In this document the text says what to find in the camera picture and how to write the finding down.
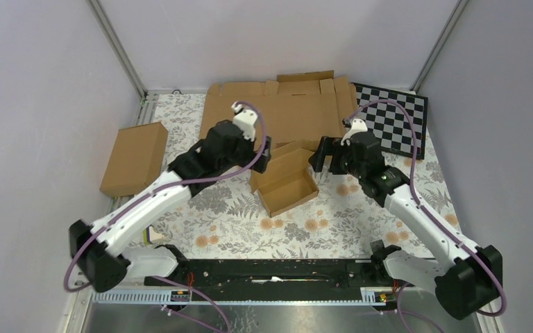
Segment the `checkerboard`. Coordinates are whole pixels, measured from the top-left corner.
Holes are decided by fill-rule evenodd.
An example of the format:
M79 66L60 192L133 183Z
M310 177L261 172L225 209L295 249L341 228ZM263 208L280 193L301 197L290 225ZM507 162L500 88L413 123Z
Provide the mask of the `checkerboard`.
M414 132L418 139L418 153L416 159L424 159L426 141L426 119L428 115L428 98L394 90L371 87L355 83L357 88L357 104L367 104L378 99L391 99L401 104L412 117ZM360 113L369 130L381 139L382 150L390 153L412 156L412 132L409 130L407 119L394 105L379 103L368 107L366 113Z

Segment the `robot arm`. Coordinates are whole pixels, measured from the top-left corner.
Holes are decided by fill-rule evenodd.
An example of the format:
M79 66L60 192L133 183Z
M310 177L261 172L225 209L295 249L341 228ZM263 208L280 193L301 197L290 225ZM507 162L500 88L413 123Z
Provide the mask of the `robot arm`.
M107 291L124 278L168 276L177 267L177 259L165 247L126 247L164 212L176 209L216 181L188 185L174 185L175 182L220 176L235 166L247 165L255 158L253 147L257 114L242 105L235 104L232 108L235 111L232 121L222 121L211 128L205 139L179 155L152 185L124 206L92 225L79 220L70 227L72 257L98 230L107 228L87 246L77 261L96 291ZM270 137L266 137L264 151L252 170L260 173L266 170L271 158L270 143Z
M464 244L502 281L502 257L493 247L479 247L474 241L452 228L416 193L420 204L438 217L439 223L457 235L460 244L447 237L420 209L412 198L410 179L399 169L385 165L380 140L367 130L361 119L345 124L342 138L322 137L318 150L310 158L315 172L321 172L324 159L331 155L329 172L351 174L359 180L363 192L397 216L428 247L436 261L407 254L397 246L373 252L380 278L404 280L434 293L443 308L454 318L462 319L499 295L491 279L477 262L459 246Z

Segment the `white wall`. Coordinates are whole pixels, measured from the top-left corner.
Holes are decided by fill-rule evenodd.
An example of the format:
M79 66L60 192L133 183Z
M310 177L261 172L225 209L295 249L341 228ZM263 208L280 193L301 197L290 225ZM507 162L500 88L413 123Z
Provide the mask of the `white wall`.
M108 209L99 184L137 102L85 1L0 0L0 332L56 330L67 228Z
M421 93L464 231L503 254L505 331L533 332L533 1L472 1Z
M102 0L148 89L335 69L414 83L456 0Z

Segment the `floral tablecloth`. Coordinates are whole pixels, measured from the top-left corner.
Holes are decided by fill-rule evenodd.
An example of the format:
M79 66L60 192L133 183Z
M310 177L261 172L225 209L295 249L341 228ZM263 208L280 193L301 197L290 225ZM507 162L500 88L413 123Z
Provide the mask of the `floral tablecloth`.
M169 131L163 168L198 140L204 94L166 94L158 101L153 121ZM412 159L384 153L387 164L406 174ZM424 199L458 228L432 139L426 155L416 164L415 184ZM203 190L188 203L165 212L153 228L188 258L365 258L369 244L382 239L418 257L432 254L409 228L367 198L352 176L326 172L314 176L317 198L270 219L258 195L250 192L250 173ZM132 246L145 246L143 240Z

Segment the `cardboard box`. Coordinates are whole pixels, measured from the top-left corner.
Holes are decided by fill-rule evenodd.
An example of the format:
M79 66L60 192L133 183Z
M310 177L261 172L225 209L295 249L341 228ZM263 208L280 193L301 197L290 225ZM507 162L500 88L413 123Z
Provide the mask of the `cardboard box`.
M311 151L323 135L342 137L342 119L357 109L355 86L345 76L334 78L334 71L279 75L276 81L216 83L205 97L200 138L218 121L232 118L235 101L259 109L274 144L302 141ZM261 135L258 129L257 146Z
M251 191L258 190L270 217L318 196L318 186L307 171L311 155L301 142L292 142L271 151L271 161L264 173L252 172Z
M138 194L160 175L168 131L161 123L119 130L100 190L110 196Z

